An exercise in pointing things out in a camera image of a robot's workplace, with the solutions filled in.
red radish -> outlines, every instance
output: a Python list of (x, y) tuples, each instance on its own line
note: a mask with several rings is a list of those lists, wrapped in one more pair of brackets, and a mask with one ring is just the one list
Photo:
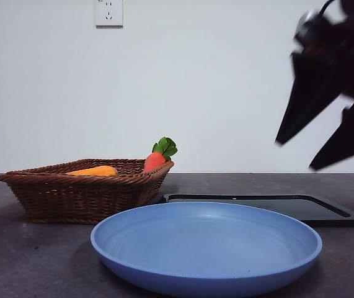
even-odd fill
[(143, 173), (152, 171), (154, 168), (163, 165), (166, 162), (166, 159), (159, 152), (153, 152), (145, 160)]
[(152, 153), (145, 160), (143, 173), (147, 173), (163, 165), (167, 160), (171, 160), (170, 156), (178, 151), (175, 143), (170, 138), (162, 137), (158, 143), (152, 148)]

wall socket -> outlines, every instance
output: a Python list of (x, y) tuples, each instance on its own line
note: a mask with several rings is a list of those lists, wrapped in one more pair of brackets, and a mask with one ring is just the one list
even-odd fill
[(123, 0), (95, 0), (95, 26), (123, 27)]

basket rim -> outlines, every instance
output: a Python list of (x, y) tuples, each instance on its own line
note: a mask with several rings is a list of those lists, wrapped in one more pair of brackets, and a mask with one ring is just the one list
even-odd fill
[(148, 183), (154, 179), (158, 179), (174, 166), (173, 161), (166, 161), (163, 165), (152, 169), (145, 173), (133, 173), (133, 174), (118, 174), (115, 176), (95, 176), (95, 175), (73, 175), (67, 173), (32, 173), (32, 170), (44, 170), (54, 166), (67, 166), (79, 162), (87, 161), (144, 161), (144, 159), (99, 159), (99, 158), (85, 158), (76, 161), (70, 161), (68, 163), (60, 163), (57, 165), (42, 166), (39, 168), (22, 169), (18, 171), (8, 171), (4, 174), (0, 174), (0, 181), (11, 182), (16, 179), (30, 180), (26, 182), (61, 182), (61, 183)]

orange vegetable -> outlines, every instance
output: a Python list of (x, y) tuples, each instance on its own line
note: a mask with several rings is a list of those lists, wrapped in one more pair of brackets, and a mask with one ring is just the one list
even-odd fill
[(90, 175), (90, 176), (111, 176), (118, 172), (113, 166), (96, 166), (95, 168), (80, 169), (79, 171), (68, 172), (70, 175)]
[(154, 168), (161, 166), (166, 162), (162, 153), (153, 152), (145, 160), (143, 173), (152, 171)]
[(171, 160), (171, 155), (178, 151), (175, 143), (170, 138), (162, 137), (153, 145), (152, 153), (145, 160), (143, 173), (152, 171), (154, 168), (163, 165), (167, 160)]

plate rim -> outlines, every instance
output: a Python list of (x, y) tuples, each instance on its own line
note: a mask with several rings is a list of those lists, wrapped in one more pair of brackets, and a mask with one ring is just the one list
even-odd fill
[[(317, 240), (317, 245), (316, 245), (316, 249), (309, 255), (307, 256), (305, 259), (302, 259), (298, 262), (295, 262), (289, 266), (285, 266), (282, 267), (281, 269), (277, 269), (274, 271), (270, 271), (269, 273), (266, 274), (254, 274), (254, 273), (245, 273), (242, 276), (197, 276), (197, 275), (193, 275), (193, 274), (173, 274), (170, 272), (161, 272), (161, 271), (156, 271), (153, 269), (148, 269), (148, 268), (144, 268), (142, 266), (137, 266), (135, 264), (131, 264), (129, 262), (120, 260), (112, 255), (110, 255), (109, 253), (107, 253), (105, 250), (101, 249), (101, 247), (96, 243), (95, 241), (95, 233), (96, 231), (104, 224), (106, 223), (108, 220), (117, 217), (117, 216), (121, 216), (122, 214), (125, 213), (129, 213), (129, 212), (134, 212), (136, 209), (142, 209), (142, 208), (156, 208), (156, 207), (160, 207), (162, 205), (166, 206), (171, 206), (172, 204), (214, 204), (214, 205), (233, 205), (235, 207), (238, 208), (243, 208), (243, 209), (256, 209), (258, 212), (264, 212), (264, 213), (273, 213), (276, 216), (280, 216), (280, 217), (286, 217), (289, 220), (295, 222), (295, 224), (298, 225), (302, 225), (304, 228), (308, 229), (316, 238)], [(162, 276), (170, 276), (173, 278), (191, 278), (191, 279), (212, 279), (212, 280), (218, 280), (218, 279), (245, 279), (245, 278), (261, 278), (261, 277), (265, 277), (265, 276), (271, 276), (271, 275), (275, 275), (275, 274), (280, 274), (280, 273), (284, 273), (287, 271), (291, 271), (294, 270), (296, 268), (302, 267), (305, 264), (309, 264), (310, 262), (314, 261), (320, 254), (321, 250), (322, 250), (322, 239), (320, 237), (320, 235), (310, 226), (308, 226), (307, 224), (305, 224), (304, 222), (299, 221), (298, 219), (295, 219), (293, 217), (290, 217), (288, 215), (285, 214), (281, 214), (275, 211), (271, 211), (271, 210), (267, 210), (267, 209), (262, 209), (262, 208), (258, 208), (258, 207), (251, 207), (251, 206), (246, 206), (246, 205), (236, 205), (236, 204), (232, 204), (232, 203), (223, 203), (223, 202), (171, 202), (171, 203), (167, 203), (167, 204), (154, 204), (154, 205), (145, 205), (145, 206), (141, 206), (141, 207), (136, 207), (136, 208), (132, 208), (132, 209), (128, 209), (122, 212), (119, 212), (117, 214), (113, 214), (109, 217), (107, 217), (106, 219), (101, 220), (99, 223), (97, 223), (97, 225), (95, 225), (95, 227), (92, 229), (91, 233), (90, 233), (90, 241), (91, 241), (91, 245), (94, 247), (95, 251), (98, 252), (98, 254), (100, 254), (101, 256), (103, 256), (104, 258), (109, 259), (110, 261), (116, 263), (116, 264), (120, 264), (124, 267), (127, 268), (131, 268), (131, 269), (135, 269), (138, 271), (142, 271), (142, 272), (146, 272), (146, 273), (152, 273), (152, 274), (158, 274), (158, 275), (162, 275)]]

